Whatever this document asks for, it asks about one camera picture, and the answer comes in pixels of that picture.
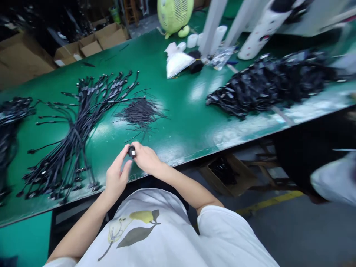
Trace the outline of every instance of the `white cylinder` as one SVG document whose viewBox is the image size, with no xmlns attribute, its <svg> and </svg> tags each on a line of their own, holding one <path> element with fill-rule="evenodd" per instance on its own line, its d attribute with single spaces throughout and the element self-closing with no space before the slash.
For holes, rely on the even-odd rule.
<svg viewBox="0 0 356 267">
<path fill-rule="evenodd" d="M 193 48 L 197 45 L 198 41 L 198 35 L 197 34 L 191 34 L 188 36 L 188 41 L 187 41 L 187 47 L 188 48 Z"/>
<path fill-rule="evenodd" d="M 214 40 L 212 42 L 211 50 L 210 50 L 210 55 L 214 55 L 216 50 L 218 49 L 219 45 L 221 44 L 221 41 L 224 38 L 224 35 L 227 31 L 227 26 L 219 26 L 216 29 L 215 35 L 214 35 Z"/>
<path fill-rule="evenodd" d="M 178 48 L 179 52 L 184 52 L 186 47 L 187 47 L 187 44 L 185 42 L 181 42 L 179 45 L 177 45 L 177 48 Z"/>
<path fill-rule="evenodd" d="M 202 39 L 203 39 L 203 34 L 201 33 L 201 34 L 198 35 L 197 46 L 200 46 Z"/>
</svg>

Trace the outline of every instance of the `green fan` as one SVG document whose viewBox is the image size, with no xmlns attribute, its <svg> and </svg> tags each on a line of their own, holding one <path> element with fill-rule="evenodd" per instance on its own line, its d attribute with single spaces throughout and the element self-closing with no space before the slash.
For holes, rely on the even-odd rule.
<svg viewBox="0 0 356 267">
<path fill-rule="evenodd" d="M 158 19 L 166 31 L 166 39 L 176 32 L 179 32 L 179 37 L 188 35 L 187 24 L 192 16 L 193 7 L 194 0 L 158 0 Z"/>
</svg>

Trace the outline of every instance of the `open cardboard box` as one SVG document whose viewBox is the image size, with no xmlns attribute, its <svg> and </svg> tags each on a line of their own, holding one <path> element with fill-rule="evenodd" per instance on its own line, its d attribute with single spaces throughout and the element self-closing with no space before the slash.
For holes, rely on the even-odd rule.
<svg viewBox="0 0 356 267">
<path fill-rule="evenodd" d="M 86 57 L 99 53 L 103 50 L 94 34 L 80 40 L 79 47 Z"/>
<path fill-rule="evenodd" d="M 217 159 L 217 157 L 215 157 L 213 160 L 209 161 L 200 168 L 201 175 L 214 190 L 223 195 L 237 197 L 256 184 L 256 175 L 233 154 L 226 154 L 222 156 L 226 158 L 232 169 L 239 175 L 235 175 L 237 182 L 235 185 L 225 185 L 208 167 Z"/>
<path fill-rule="evenodd" d="M 112 23 L 94 33 L 101 47 L 105 49 L 112 48 L 126 41 L 126 35 L 123 27 Z"/>
<path fill-rule="evenodd" d="M 27 33 L 0 42 L 0 90 L 57 69 L 51 56 Z"/>
<path fill-rule="evenodd" d="M 58 48 L 53 59 L 58 66 L 63 67 L 84 57 L 79 49 L 79 42 L 74 42 Z"/>
</svg>

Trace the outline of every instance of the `concrete floor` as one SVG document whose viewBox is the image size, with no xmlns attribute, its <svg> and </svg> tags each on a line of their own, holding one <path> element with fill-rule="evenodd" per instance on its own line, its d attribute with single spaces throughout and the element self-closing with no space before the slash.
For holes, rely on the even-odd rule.
<svg viewBox="0 0 356 267">
<path fill-rule="evenodd" d="M 257 143 L 249 144 L 234 154 L 240 160 L 253 160 L 261 153 Z M 267 181 L 254 170 L 261 183 Z M 288 191 L 247 191 L 238 198 L 219 195 L 200 173 L 184 171 L 209 189 L 226 208 L 236 211 L 266 201 Z M 272 176 L 286 177 L 281 168 L 270 171 Z M 196 224 L 197 214 L 189 209 L 189 219 Z M 356 208 L 338 203 L 316 205 L 305 195 L 258 210 L 245 217 L 256 236 L 281 267 L 344 266 L 356 260 Z"/>
</svg>

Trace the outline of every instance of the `clear plastic bag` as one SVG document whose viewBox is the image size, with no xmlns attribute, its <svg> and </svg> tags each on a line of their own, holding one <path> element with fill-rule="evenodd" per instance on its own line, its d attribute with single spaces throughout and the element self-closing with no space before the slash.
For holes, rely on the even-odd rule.
<svg viewBox="0 0 356 267">
<path fill-rule="evenodd" d="M 172 79 L 195 62 L 195 58 L 183 52 L 176 52 L 167 59 L 167 79 Z"/>
<path fill-rule="evenodd" d="M 212 66 L 216 70 L 222 70 L 226 62 L 229 60 L 236 46 L 219 47 L 216 50 L 214 58 L 208 63 L 208 66 Z"/>
</svg>

